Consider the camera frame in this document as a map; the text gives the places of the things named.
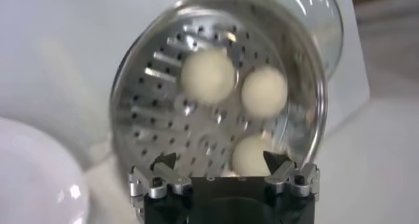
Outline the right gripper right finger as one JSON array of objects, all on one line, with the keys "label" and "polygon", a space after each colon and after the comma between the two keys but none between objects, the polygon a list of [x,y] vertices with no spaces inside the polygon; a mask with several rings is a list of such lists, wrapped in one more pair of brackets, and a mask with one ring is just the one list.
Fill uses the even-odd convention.
[{"label": "right gripper right finger", "polygon": [[270,151],[263,151],[263,157],[270,171],[264,181],[276,195],[287,191],[293,196],[306,198],[312,195],[316,202],[319,200],[320,169],[316,164],[298,167],[287,155]]}]

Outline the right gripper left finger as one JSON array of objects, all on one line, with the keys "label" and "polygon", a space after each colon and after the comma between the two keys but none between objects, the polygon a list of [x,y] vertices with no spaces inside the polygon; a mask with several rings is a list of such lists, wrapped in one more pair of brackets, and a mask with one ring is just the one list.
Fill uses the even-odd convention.
[{"label": "right gripper left finger", "polygon": [[128,190],[132,206],[141,209],[145,198],[160,200],[168,193],[187,196],[192,180],[174,170],[175,153],[157,157],[151,165],[137,164],[128,172]]}]

